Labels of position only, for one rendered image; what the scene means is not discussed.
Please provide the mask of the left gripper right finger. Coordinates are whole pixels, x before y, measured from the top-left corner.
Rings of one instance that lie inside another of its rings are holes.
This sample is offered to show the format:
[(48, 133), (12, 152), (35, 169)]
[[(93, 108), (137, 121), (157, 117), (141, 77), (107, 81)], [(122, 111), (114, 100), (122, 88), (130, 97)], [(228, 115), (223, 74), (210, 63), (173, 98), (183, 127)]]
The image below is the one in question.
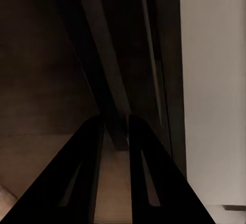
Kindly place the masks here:
[[(129, 115), (133, 224), (216, 224), (148, 122)], [(161, 207), (149, 203), (141, 150)]]

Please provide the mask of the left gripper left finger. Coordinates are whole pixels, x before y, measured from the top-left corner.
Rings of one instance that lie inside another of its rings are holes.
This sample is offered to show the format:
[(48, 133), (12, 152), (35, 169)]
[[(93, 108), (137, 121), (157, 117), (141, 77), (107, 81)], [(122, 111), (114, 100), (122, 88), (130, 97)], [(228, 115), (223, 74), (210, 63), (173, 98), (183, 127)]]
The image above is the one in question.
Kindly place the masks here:
[(87, 119), (0, 224), (94, 224), (104, 133)]

